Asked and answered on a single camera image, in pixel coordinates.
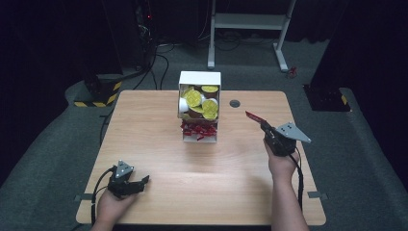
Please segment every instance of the gray carpet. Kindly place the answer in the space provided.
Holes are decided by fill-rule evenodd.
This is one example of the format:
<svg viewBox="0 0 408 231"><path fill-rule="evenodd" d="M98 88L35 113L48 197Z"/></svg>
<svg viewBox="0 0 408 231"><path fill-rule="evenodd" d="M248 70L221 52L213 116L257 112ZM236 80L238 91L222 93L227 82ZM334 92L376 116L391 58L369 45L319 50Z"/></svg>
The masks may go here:
<svg viewBox="0 0 408 231"><path fill-rule="evenodd" d="M312 143L304 143L327 216L323 226L312 230L408 230L408 196L383 155L364 119L353 92L341 89L352 112L311 110L302 86L309 84L327 42L285 42L283 52L298 75L286 78L279 70L268 40L234 44L217 42L216 68L223 90L281 90L287 94L296 124ZM181 70L208 70L206 48L186 44L161 46L159 54L169 61L163 90L177 90ZM153 66L160 87L166 61L157 57ZM149 73L137 90L154 90ZM123 81L120 90L131 90L141 76ZM0 189L0 230L89 230L76 226L79 202L86 187L104 132L103 117L112 107L77 108L73 100L83 83L66 90L69 106L32 143ZM139 226L134 230L220 230L222 227ZM268 230L242 227L242 230Z"/></svg>

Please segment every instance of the cardboard box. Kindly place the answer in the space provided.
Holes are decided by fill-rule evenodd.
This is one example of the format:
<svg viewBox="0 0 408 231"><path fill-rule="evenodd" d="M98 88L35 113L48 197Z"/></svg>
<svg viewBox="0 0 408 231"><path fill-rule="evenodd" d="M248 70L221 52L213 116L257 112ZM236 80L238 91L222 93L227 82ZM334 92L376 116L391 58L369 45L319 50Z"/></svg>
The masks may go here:
<svg viewBox="0 0 408 231"><path fill-rule="evenodd" d="M183 141L217 142L221 73L181 71L178 117Z"/></svg>

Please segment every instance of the hand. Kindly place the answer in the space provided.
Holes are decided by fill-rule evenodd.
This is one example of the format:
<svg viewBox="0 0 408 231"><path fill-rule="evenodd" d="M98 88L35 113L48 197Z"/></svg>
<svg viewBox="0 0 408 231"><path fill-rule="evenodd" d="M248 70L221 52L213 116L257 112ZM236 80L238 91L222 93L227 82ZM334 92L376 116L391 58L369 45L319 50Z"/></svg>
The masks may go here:
<svg viewBox="0 0 408 231"><path fill-rule="evenodd" d="M284 181L289 183L292 182L292 176L294 170L296 169L296 165L294 164L293 160L288 156L286 157L275 156L270 147L268 146L267 142L265 141L265 139L264 145L269 155L268 165L270 173L272 173L273 181L274 182ZM297 154L292 155L294 159L298 162L299 156Z"/></svg>
<svg viewBox="0 0 408 231"><path fill-rule="evenodd" d="M98 201L96 222L92 230L111 230L130 205L136 201L137 196L137 194L131 194L119 199L109 190L105 190Z"/></svg>

